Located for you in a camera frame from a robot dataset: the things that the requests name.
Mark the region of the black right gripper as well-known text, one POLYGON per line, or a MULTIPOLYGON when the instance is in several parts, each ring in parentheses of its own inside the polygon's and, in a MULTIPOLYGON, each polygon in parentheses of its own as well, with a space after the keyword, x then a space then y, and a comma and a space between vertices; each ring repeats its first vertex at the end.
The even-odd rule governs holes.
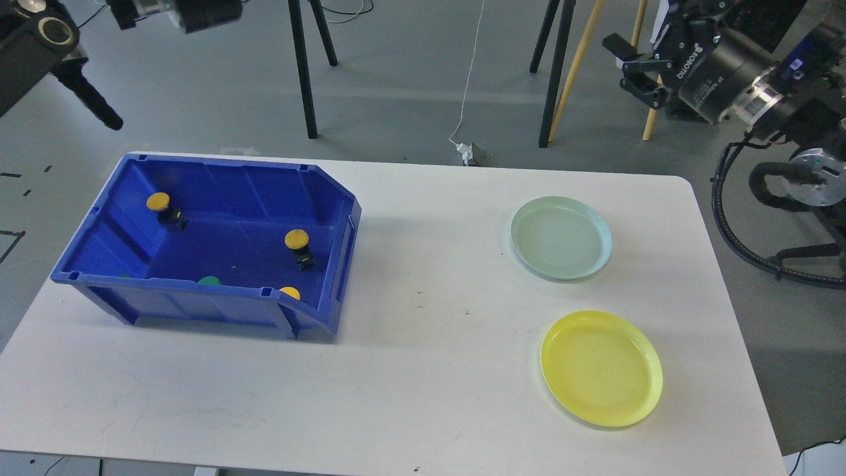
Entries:
POLYGON ((662 1, 652 46, 641 54, 617 33, 601 45, 621 63, 619 85, 653 110, 675 94, 696 114, 716 124, 738 95, 749 89, 775 57, 728 24, 744 1, 662 1), (647 73, 662 73, 663 84, 647 73))

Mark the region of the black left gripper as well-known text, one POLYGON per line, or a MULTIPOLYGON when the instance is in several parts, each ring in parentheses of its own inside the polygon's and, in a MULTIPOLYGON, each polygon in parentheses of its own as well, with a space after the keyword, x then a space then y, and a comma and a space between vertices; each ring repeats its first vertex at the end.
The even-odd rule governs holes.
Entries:
POLYGON ((53 75, 104 126, 121 130, 123 118, 83 75, 87 57, 66 6, 60 1, 3 1, 1 8, 2 114, 53 75))

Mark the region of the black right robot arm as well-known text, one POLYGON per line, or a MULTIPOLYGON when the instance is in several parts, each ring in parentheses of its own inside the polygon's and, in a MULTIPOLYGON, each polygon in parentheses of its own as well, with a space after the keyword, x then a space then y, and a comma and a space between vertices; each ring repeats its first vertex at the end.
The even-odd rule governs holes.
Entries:
POLYGON ((744 1, 668 1, 652 51, 617 34, 602 46, 617 58, 620 85, 651 109, 672 100, 717 124, 734 115, 753 138, 783 138, 798 150, 783 186, 809 207, 844 200, 844 32, 816 25, 784 58, 737 30, 730 17, 744 1))

